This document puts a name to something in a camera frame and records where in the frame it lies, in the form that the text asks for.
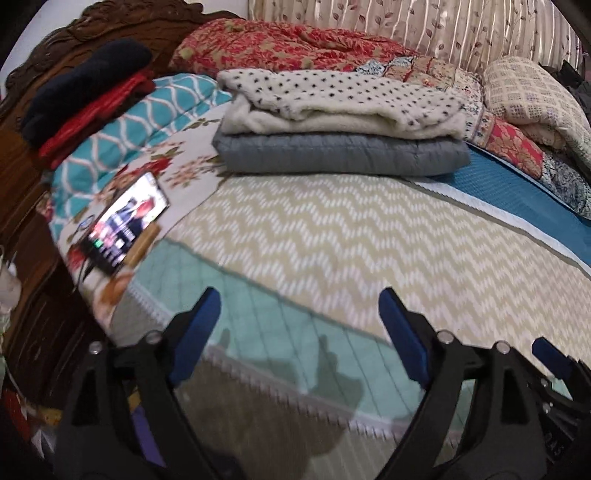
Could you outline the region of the white fleece spotted garment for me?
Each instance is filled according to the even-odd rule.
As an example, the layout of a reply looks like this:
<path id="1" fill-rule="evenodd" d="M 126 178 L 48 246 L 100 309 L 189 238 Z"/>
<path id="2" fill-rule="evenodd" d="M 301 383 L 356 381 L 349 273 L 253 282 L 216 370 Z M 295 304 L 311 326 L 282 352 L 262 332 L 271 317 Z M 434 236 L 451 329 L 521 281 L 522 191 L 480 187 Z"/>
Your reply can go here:
<path id="1" fill-rule="evenodd" d="M 464 137 L 464 101 L 452 93 L 353 72 L 231 69 L 217 75 L 233 95 L 221 130 L 355 133 L 407 140 Z"/>

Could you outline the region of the carved dark wooden headboard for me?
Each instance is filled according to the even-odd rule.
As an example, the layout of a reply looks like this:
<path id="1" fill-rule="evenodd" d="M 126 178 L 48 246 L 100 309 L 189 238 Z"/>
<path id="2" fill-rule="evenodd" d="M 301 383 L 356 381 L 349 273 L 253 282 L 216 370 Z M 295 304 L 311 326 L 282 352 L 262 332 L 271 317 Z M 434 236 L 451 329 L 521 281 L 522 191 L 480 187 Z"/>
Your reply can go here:
<path id="1" fill-rule="evenodd" d="M 43 38 L 8 76 L 1 102 L 1 245 L 16 266 L 21 296 L 1 346 L 12 382 L 26 400 L 62 408 L 84 343 L 103 336 L 38 207 L 48 198 L 54 169 L 64 165 L 74 145 L 43 151 L 28 140 L 25 120 L 35 94 L 118 39 L 145 46 L 146 69 L 164 76 L 190 32 L 231 15 L 186 1 L 100 1 Z"/>

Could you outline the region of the smartphone with lit screen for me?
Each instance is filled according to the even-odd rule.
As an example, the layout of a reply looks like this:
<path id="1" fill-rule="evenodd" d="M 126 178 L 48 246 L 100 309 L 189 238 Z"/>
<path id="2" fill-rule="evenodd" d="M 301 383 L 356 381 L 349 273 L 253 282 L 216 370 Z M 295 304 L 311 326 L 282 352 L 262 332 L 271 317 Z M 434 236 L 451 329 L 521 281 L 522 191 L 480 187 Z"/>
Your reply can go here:
<path id="1" fill-rule="evenodd" d="M 140 234 L 168 206 L 156 177 L 142 173 L 93 221 L 81 239 L 81 250 L 98 270 L 113 275 Z"/>

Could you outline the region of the patterned teal beige bedsheet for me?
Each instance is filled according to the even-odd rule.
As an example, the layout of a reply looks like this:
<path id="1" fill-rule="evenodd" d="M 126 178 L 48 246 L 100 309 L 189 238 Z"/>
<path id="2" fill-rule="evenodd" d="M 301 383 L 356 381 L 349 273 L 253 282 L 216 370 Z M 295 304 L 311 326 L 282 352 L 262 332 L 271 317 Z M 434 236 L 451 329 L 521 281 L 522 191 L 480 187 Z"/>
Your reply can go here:
<path id="1" fill-rule="evenodd" d="M 380 319 L 394 289 L 461 341 L 537 337 L 590 357 L 590 225 L 480 153 L 433 180 L 235 176 L 139 266 L 111 323 L 130 345 L 221 294 L 176 391 L 250 479 L 371 479 L 422 399 Z"/>

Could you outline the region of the blue grey patterned pillow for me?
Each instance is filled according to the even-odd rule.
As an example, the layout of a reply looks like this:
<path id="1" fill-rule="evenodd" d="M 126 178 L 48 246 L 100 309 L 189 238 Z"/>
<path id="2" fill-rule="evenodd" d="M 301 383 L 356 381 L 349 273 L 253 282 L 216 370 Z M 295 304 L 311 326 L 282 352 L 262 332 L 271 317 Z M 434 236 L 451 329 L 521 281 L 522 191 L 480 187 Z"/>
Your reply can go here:
<path id="1" fill-rule="evenodd" d="M 543 149 L 540 182 L 578 216 L 589 220 L 590 185 L 561 155 Z"/>

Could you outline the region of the white floral pillow cover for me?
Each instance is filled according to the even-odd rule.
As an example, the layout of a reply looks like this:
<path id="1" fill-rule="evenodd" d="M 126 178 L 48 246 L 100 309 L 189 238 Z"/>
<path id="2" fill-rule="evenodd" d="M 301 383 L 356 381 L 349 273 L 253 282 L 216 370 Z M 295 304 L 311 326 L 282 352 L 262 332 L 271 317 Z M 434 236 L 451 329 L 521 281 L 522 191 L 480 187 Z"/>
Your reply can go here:
<path id="1" fill-rule="evenodd" d="M 223 182 L 225 168 L 212 141 L 226 110 L 217 106 L 145 148 L 93 185 L 81 210 L 53 217 L 58 251 L 104 330 L 152 244 Z"/>

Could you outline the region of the grey folded quilted blanket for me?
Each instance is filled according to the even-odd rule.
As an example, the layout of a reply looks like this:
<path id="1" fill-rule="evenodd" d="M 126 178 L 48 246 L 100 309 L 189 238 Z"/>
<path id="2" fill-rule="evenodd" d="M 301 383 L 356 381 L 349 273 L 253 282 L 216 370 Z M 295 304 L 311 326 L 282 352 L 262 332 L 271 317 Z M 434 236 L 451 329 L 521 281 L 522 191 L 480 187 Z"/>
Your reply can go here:
<path id="1" fill-rule="evenodd" d="M 212 146 L 226 169 L 237 174 L 430 177 L 454 173 L 470 164 L 467 144 L 449 137 L 414 141 L 345 133 L 216 132 Z"/>

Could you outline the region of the red folded cloth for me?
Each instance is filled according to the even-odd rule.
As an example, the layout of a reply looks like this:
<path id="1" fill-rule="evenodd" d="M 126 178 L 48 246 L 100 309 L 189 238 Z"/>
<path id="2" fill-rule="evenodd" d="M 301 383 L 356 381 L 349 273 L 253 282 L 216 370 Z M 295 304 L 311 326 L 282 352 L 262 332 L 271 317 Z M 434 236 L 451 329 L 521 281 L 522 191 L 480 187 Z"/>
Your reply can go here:
<path id="1" fill-rule="evenodd" d="M 37 150 L 37 165 L 55 170 L 90 135 L 118 118 L 155 90 L 153 73 L 140 70 L 120 82 L 69 118 Z"/>

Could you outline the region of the teal white lattice pillow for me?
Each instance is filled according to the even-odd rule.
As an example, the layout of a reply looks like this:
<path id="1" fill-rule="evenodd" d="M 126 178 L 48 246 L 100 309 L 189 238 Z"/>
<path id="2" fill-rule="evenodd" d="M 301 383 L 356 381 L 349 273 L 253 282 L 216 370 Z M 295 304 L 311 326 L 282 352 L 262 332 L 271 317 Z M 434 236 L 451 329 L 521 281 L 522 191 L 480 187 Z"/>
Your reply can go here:
<path id="1" fill-rule="evenodd" d="M 181 73 L 154 80 L 155 90 L 85 139 L 54 171 L 53 240 L 93 200 L 123 166 L 140 152 L 181 131 L 231 95 L 206 76 Z"/>

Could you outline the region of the dark navy folded cloth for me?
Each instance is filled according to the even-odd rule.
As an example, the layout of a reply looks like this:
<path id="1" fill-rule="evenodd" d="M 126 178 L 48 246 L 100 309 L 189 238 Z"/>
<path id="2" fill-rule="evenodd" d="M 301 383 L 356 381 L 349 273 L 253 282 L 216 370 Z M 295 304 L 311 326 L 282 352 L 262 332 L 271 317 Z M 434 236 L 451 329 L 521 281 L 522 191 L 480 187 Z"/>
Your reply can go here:
<path id="1" fill-rule="evenodd" d="M 134 39 L 104 44 L 86 61 L 37 90 L 21 122 L 24 139 L 32 148 L 40 148 L 72 116 L 151 60 L 151 51 Z"/>

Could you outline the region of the red patterned quilt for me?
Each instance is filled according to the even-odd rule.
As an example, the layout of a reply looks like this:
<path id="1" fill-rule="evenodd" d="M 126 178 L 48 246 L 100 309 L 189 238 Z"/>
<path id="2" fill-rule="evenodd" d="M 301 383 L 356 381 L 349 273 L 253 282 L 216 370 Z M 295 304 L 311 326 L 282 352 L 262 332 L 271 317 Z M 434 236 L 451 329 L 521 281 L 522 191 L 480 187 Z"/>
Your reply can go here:
<path id="1" fill-rule="evenodd" d="M 541 148 L 485 106 L 483 85 L 476 74 L 385 37 L 345 29 L 222 18 L 189 33 L 174 49 L 168 66 L 176 72 L 211 77 L 221 70 L 247 67 L 274 72 L 358 72 L 458 94 L 464 99 L 467 113 L 465 140 L 534 179 L 540 179 L 543 173 Z"/>

